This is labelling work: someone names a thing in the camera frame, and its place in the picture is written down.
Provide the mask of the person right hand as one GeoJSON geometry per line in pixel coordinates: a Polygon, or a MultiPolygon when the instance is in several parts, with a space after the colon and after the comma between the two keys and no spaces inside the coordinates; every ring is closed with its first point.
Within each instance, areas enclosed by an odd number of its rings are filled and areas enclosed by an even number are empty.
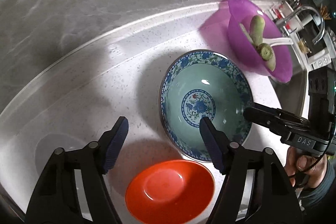
{"type": "Polygon", "coordinates": [[[309,176],[307,181],[308,188],[317,188],[319,184],[323,181],[327,172],[327,156],[324,155],[323,158],[318,161],[316,158],[306,155],[299,155],[294,147],[289,147],[286,155],[286,163],[284,169],[288,176],[291,176],[290,182],[294,186],[295,179],[293,177],[297,172],[303,172],[307,170],[305,174],[309,176]]]}

